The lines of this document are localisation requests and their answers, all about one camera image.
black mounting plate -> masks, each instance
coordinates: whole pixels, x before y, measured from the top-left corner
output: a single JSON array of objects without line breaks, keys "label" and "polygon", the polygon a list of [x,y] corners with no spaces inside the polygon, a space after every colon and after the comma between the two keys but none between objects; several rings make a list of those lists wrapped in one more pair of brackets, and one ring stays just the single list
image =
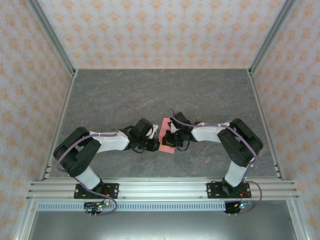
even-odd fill
[{"label": "black mounting plate", "polygon": [[241,196],[241,190],[243,192],[249,192],[251,194],[249,183],[241,183],[238,189],[234,192],[231,192],[229,195],[222,189],[222,183],[220,181],[217,182],[209,182],[206,184],[206,193],[208,199],[249,199],[250,197],[247,194]]},{"label": "black mounting plate", "polygon": [[[119,193],[119,183],[104,183],[102,187],[101,194],[105,194],[107,192],[107,196],[117,199]],[[103,196],[99,196],[85,190],[80,184],[75,185],[75,191],[73,195],[74,199],[105,199]]]}]

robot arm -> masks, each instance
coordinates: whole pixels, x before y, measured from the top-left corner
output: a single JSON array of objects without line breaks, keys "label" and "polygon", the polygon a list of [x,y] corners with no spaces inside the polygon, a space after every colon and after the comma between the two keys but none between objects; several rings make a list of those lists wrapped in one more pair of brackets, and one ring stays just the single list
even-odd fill
[{"label": "robot arm", "polygon": [[226,126],[239,133],[254,150],[256,155],[263,148],[261,140],[238,118],[222,124],[195,122],[193,124],[194,127],[180,124],[175,119],[179,122],[191,125],[191,122],[187,120],[181,112],[176,113],[174,118],[170,119],[171,131],[166,131],[166,135],[162,139],[162,144],[171,147],[182,147],[184,141],[210,141],[221,143],[231,158],[228,172],[222,180],[222,188],[227,194],[236,191],[243,180],[249,163],[254,160],[254,155],[234,133],[226,128]]},{"label": "robot arm", "polygon": [[121,129],[119,132],[97,133],[88,131],[85,127],[78,127],[53,152],[58,160],[78,140],[87,136],[62,159],[60,164],[70,177],[76,178],[87,189],[101,193],[104,183],[89,166],[97,153],[118,150],[141,149],[157,151],[159,140],[154,138],[158,125],[152,125],[142,118],[135,126]]}]

aluminum rail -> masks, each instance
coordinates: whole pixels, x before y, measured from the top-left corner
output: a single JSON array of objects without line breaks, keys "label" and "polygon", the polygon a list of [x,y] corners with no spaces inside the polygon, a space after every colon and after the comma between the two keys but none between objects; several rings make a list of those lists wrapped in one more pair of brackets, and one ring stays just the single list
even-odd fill
[{"label": "aluminum rail", "polygon": [[[117,201],[208,201],[206,183],[220,178],[206,177],[161,177],[103,178],[105,183],[119,183]],[[299,199],[297,187],[292,180],[277,178],[250,178],[262,189],[262,200]],[[76,181],[71,178],[49,178],[31,183],[27,201],[83,201],[74,199]],[[260,197],[256,185],[250,184],[253,200]],[[209,201],[230,201],[240,198],[215,198]]]}]

metal frame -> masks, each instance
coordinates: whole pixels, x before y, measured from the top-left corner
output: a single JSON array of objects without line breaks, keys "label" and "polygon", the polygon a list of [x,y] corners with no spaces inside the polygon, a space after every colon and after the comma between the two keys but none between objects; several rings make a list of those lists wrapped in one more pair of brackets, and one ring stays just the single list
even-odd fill
[{"label": "metal frame", "polygon": [[[117,201],[208,201],[206,183],[221,178],[208,177],[112,177],[102,178],[105,183],[119,183]],[[262,188],[263,200],[299,199],[295,182],[279,178],[250,178]],[[27,201],[83,201],[74,199],[76,180],[65,177],[50,177],[45,181],[32,182]],[[253,200],[260,192],[251,185]],[[239,198],[216,198],[213,201],[240,200]]]},{"label": "metal frame", "polygon": [[46,164],[43,165],[42,170],[41,170],[41,175],[40,175],[40,179],[39,179],[40,181],[43,181],[46,178],[47,169],[49,166],[51,166],[51,163],[53,160],[54,150],[56,148],[57,141],[58,141],[59,135],[61,133],[61,127],[62,127],[64,119],[65,119],[68,102],[69,102],[69,99],[70,99],[70,96],[72,93],[72,89],[73,89],[77,74],[78,74],[78,70],[76,69],[75,72],[70,77],[69,85],[68,85],[66,92],[65,92],[65,95],[64,95],[64,100],[63,100],[63,104],[61,107],[59,119],[58,119],[56,126],[55,126],[54,136],[51,140],[50,149],[49,149],[47,157],[46,157]]},{"label": "metal frame", "polygon": [[257,104],[257,107],[258,107],[258,110],[259,110],[259,113],[260,113],[260,117],[261,117],[263,128],[264,128],[264,131],[265,131],[266,139],[268,141],[268,144],[269,144],[269,147],[270,147],[270,151],[271,151],[271,155],[272,155],[272,158],[273,158],[273,161],[274,161],[274,166],[276,168],[276,171],[278,170],[278,172],[279,172],[279,176],[278,177],[280,177],[283,180],[284,179],[284,175],[283,175],[284,169],[282,167],[281,162],[279,161],[277,151],[275,150],[274,141],[273,141],[273,138],[272,138],[272,136],[270,134],[270,131],[269,131],[269,128],[268,128],[268,125],[267,125],[267,120],[266,120],[266,117],[265,117],[265,114],[264,114],[264,110],[262,108],[262,105],[261,105],[261,102],[260,102],[260,99],[259,99],[259,96],[258,96],[258,92],[257,92],[256,84],[255,84],[255,81],[254,81],[254,77],[251,75],[249,69],[247,69],[246,71],[248,73],[248,77],[249,77],[249,80],[250,80],[250,83],[251,83],[251,86],[252,86],[252,90],[253,90],[253,94],[254,94],[254,97],[255,97],[255,101],[256,101],[256,104]]},{"label": "metal frame", "polygon": [[292,225],[298,240],[312,240],[317,239],[312,236],[312,232],[308,226],[305,209],[301,201],[287,200],[286,204],[292,220]]},{"label": "metal frame", "polygon": [[29,201],[21,215],[17,229],[15,231],[14,240],[27,240],[29,239],[32,225],[34,223],[38,209],[37,201]]},{"label": "metal frame", "polygon": [[291,13],[291,9],[295,5],[297,0],[286,0],[284,3],[278,17],[276,18],[274,24],[272,25],[268,35],[266,36],[259,52],[257,53],[252,66],[249,69],[251,75],[253,75],[256,70],[258,69],[260,63],[264,59],[265,55],[267,54],[269,48],[271,47],[272,43],[274,42],[279,30],[284,25],[288,15]]},{"label": "metal frame", "polygon": [[75,68],[72,66],[71,61],[69,60],[68,55],[66,54],[64,48],[62,47],[57,35],[55,34],[54,29],[52,28],[51,24],[49,23],[44,11],[42,10],[38,0],[27,0],[31,9],[33,10],[35,16],[38,18],[43,30],[47,34],[48,38],[50,39],[54,49],[56,50],[57,54],[59,55],[61,61],[63,62],[64,67],[66,70],[73,74],[75,72]]}]

cable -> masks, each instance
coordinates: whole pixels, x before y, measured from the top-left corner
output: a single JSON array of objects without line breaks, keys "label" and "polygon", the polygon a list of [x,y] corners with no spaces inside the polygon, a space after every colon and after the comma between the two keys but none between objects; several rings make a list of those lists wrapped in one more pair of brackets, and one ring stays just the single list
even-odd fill
[{"label": "cable", "polygon": [[256,159],[258,158],[256,152],[252,149],[252,147],[249,145],[249,143],[247,143],[247,141],[239,134],[237,133],[237,131],[235,131],[234,129],[232,129],[231,127],[227,126],[227,125],[224,125],[224,124],[218,124],[218,123],[206,123],[206,124],[203,124],[203,125],[193,125],[193,124],[187,124],[187,123],[184,123],[182,121],[179,121],[178,119],[175,118],[175,112],[172,108],[170,108],[170,111],[172,113],[172,118],[179,124],[181,125],[184,125],[184,126],[187,126],[187,127],[193,127],[193,128],[202,128],[204,126],[215,126],[215,127],[223,127],[223,128],[226,128],[228,129],[230,132],[232,132],[234,135],[236,135],[243,143],[244,145],[249,149],[249,151],[252,153],[254,159],[251,163],[255,162]]},{"label": "cable", "polygon": [[250,200],[252,201],[252,196],[249,192],[247,191],[243,191],[242,194],[248,195],[248,197],[250,198]]},{"label": "cable", "polygon": [[56,165],[55,165],[55,168],[60,171],[60,172],[63,172],[63,173],[66,173],[67,171],[66,170],[63,170],[59,167],[61,161],[65,158],[65,156],[70,153],[70,151],[76,146],[78,145],[79,143],[83,142],[84,140],[86,139],[89,139],[89,138],[92,138],[92,137],[115,137],[117,136],[117,132],[115,133],[94,133],[94,134],[90,134],[90,135],[87,135],[87,136],[84,136],[83,138],[80,138],[79,140],[77,140],[74,144],[72,144],[62,155],[61,157],[58,159],[58,161],[56,162]]},{"label": "cable", "polygon": [[[79,184],[80,184],[86,191],[88,191],[89,193],[92,193],[92,194],[95,194],[95,195],[104,197],[104,198],[109,199],[109,200],[111,200],[111,201],[114,202],[114,209],[112,209],[111,211],[102,212],[102,213],[100,213],[100,214],[98,214],[98,215],[96,215],[96,216],[104,216],[104,215],[111,214],[111,213],[113,213],[113,212],[118,208],[118,203],[117,203],[117,201],[114,200],[112,197],[107,196],[107,195],[105,195],[105,194],[101,194],[101,193],[99,193],[99,192],[92,191],[91,189],[87,188],[82,182],[79,182]],[[88,212],[88,210],[86,210],[85,213],[87,213],[89,216],[91,216],[91,214]]]},{"label": "cable", "polygon": [[142,119],[144,118],[144,116],[142,116],[142,114],[137,110],[135,109],[134,107],[132,106],[128,106],[128,105],[121,105],[121,106],[118,106],[114,112],[113,112],[113,115],[112,115],[112,121],[113,121],[113,125],[115,126],[115,129],[116,129],[116,132],[119,132],[119,128],[118,128],[118,125],[116,124],[116,113],[119,109],[121,108],[127,108],[127,109],[132,109],[133,111],[135,111]]},{"label": "cable", "polygon": [[[111,133],[111,134],[107,134],[107,133],[104,133],[104,134],[98,134],[98,133],[95,133],[95,134],[90,134],[88,136],[85,136],[83,138],[80,138],[79,140],[77,140],[74,144],[72,144],[62,155],[61,157],[58,159],[58,161],[56,162],[56,165],[55,165],[55,168],[61,172],[67,172],[66,170],[63,170],[61,168],[59,168],[59,165],[61,163],[61,161],[65,158],[65,156],[76,146],[78,145],[79,143],[83,142],[84,140],[86,139],[89,139],[89,138],[92,138],[92,137],[114,137],[117,135],[117,132],[116,133]],[[114,202],[115,204],[115,207],[113,210],[111,211],[107,211],[107,212],[104,212],[104,213],[100,213],[98,216],[103,216],[103,215],[107,215],[107,214],[110,214],[112,212],[114,212],[117,207],[118,207],[118,204],[116,202],[116,200],[114,200],[112,197],[110,196],[107,196],[105,194],[101,194],[99,192],[95,192],[95,191],[92,191],[91,189],[87,188],[82,182],[80,182],[76,177],[74,177],[74,179],[79,182],[79,184],[85,189],[87,190],[89,193],[92,193],[92,194],[95,194],[95,195],[98,195],[98,196],[101,196],[101,197],[104,197],[106,199],[109,199],[111,201]]]},{"label": "cable", "polygon": [[144,148],[142,148],[142,151],[137,151],[137,150],[135,150],[134,148],[131,148],[134,152],[136,152],[137,154],[142,154],[144,151],[145,151],[145,149]]},{"label": "cable", "polygon": [[188,144],[184,150],[181,150],[178,146],[176,146],[176,149],[178,149],[180,152],[184,152],[189,148],[189,145],[190,145],[190,141],[188,141]]},{"label": "cable", "polygon": [[134,128],[135,126],[127,126],[127,127],[125,127],[124,128],[124,130],[129,130],[129,129],[132,129],[132,128]]},{"label": "cable", "polygon": [[[113,116],[112,116],[113,124],[114,124],[114,126],[115,126],[115,128],[116,128],[116,132],[115,132],[115,133],[109,133],[109,134],[108,134],[108,133],[95,133],[95,134],[89,134],[89,135],[87,135],[87,136],[85,136],[85,137],[80,138],[80,139],[77,140],[74,144],[72,144],[72,145],[61,155],[61,157],[60,157],[60,158],[58,159],[58,161],[56,162],[55,168],[56,168],[58,171],[60,171],[60,172],[66,173],[66,172],[67,172],[66,170],[61,169],[61,168],[59,167],[61,161],[66,157],[66,155],[67,155],[76,145],[78,145],[79,143],[83,142],[84,140],[89,139],[89,138],[92,138],[92,137],[115,137],[115,136],[117,136],[117,134],[118,134],[118,132],[119,132],[119,129],[118,129],[118,126],[117,126],[117,124],[116,124],[116,119],[115,119],[115,117],[116,117],[116,112],[117,112],[117,110],[120,109],[120,108],[129,108],[129,109],[132,109],[132,110],[134,110],[136,113],[138,113],[139,116],[140,116],[142,119],[144,118],[144,117],[142,116],[142,114],[141,114],[138,110],[136,110],[134,107],[127,106],[127,105],[123,105],[123,106],[117,107],[117,108],[114,110]],[[112,197],[107,196],[107,195],[105,195],[105,194],[101,194],[101,193],[99,193],[99,192],[92,191],[91,189],[87,188],[82,182],[80,182],[77,178],[74,178],[74,179],[76,179],[76,181],[79,182],[79,184],[80,184],[85,190],[87,190],[89,193],[92,193],[92,194],[95,194],[95,195],[104,197],[104,198],[109,199],[109,200],[112,200],[112,201],[114,202],[115,207],[114,207],[113,210],[108,211],[108,212],[101,213],[101,214],[99,214],[99,216],[103,216],[103,215],[110,214],[110,213],[114,212],[114,211],[117,209],[118,204],[117,204],[116,200],[114,200]]]},{"label": "cable", "polygon": [[[259,185],[258,183],[256,183],[255,181],[248,180],[248,181],[244,181],[243,183],[244,183],[244,184],[249,184],[249,183],[255,184],[255,185],[258,187],[258,189],[259,189],[260,198],[259,198],[259,200],[258,200],[258,202],[257,202],[257,204],[256,204],[255,206],[253,206],[252,208],[250,208],[250,209],[247,210],[247,211],[237,213],[237,214],[236,214],[237,216],[238,216],[238,215],[247,214],[247,213],[249,213],[250,211],[252,211],[253,209],[256,209],[257,206],[260,204],[260,202],[261,202],[261,200],[262,200],[262,196],[263,196],[263,195],[262,195],[262,189],[261,189],[260,185]],[[239,201],[226,201],[226,203],[235,203],[235,202],[239,202]]]}]

